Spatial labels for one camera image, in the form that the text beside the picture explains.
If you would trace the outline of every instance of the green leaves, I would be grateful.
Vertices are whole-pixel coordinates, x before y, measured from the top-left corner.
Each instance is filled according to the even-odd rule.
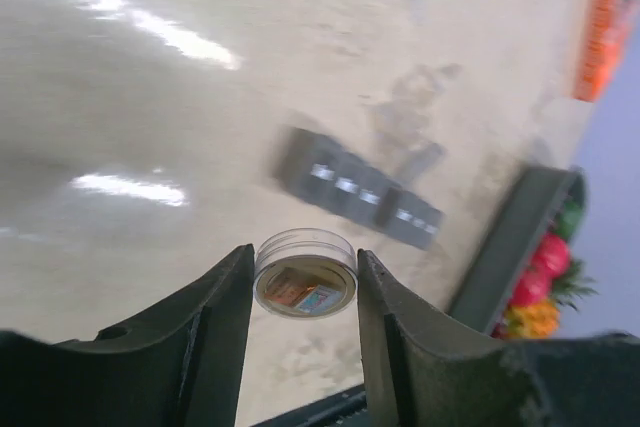
[[[573,200],[567,200],[555,219],[553,232],[568,241],[578,229],[582,217],[582,206]]]
[[[551,298],[560,306],[570,307],[579,311],[576,299],[584,299],[598,293],[593,287],[596,281],[593,277],[584,275],[584,261],[571,259],[567,271],[553,280]]]

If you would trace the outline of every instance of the round container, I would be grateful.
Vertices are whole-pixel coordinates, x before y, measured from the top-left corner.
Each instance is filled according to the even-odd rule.
[[[269,312],[317,319],[349,305],[358,285],[356,255],[339,235],[293,229],[258,249],[253,295]]]

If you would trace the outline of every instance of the red apple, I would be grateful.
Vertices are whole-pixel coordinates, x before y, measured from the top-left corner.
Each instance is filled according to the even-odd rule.
[[[555,279],[567,271],[570,260],[567,243],[555,234],[545,234],[538,250],[533,254],[531,266]]]
[[[513,290],[511,305],[525,307],[540,302],[551,291],[551,279],[536,268],[529,268]]]

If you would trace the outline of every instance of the fruit basket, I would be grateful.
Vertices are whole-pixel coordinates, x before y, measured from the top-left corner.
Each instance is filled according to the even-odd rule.
[[[448,314],[486,334],[510,338],[550,335],[557,327],[560,308],[575,306],[572,299],[578,293],[588,295],[591,289],[582,263],[571,260],[569,253],[586,206],[586,181],[580,169],[524,169],[489,228]],[[552,270],[541,272],[554,268],[558,270],[553,274]]]

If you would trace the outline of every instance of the white wall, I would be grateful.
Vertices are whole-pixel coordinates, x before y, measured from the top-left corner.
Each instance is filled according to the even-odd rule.
[[[573,250],[600,295],[563,313],[560,336],[615,329],[640,337],[639,130],[640,29],[574,160],[587,172],[590,207]]]

